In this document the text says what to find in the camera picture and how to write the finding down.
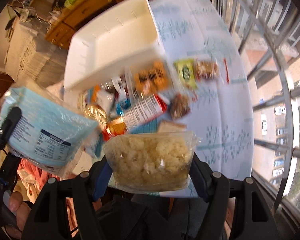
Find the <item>person left hand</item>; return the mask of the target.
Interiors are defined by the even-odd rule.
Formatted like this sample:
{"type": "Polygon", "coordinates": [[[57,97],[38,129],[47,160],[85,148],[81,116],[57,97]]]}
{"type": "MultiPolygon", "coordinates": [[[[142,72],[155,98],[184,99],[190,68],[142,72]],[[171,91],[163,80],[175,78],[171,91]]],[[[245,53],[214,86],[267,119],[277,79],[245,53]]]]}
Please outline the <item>person left hand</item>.
{"type": "Polygon", "coordinates": [[[7,234],[14,239],[21,239],[24,226],[31,212],[30,207],[23,201],[23,196],[20,192],[15,191],[9,198],[9,209],[16,213],[17,226],[6,225],[7,234]]]}

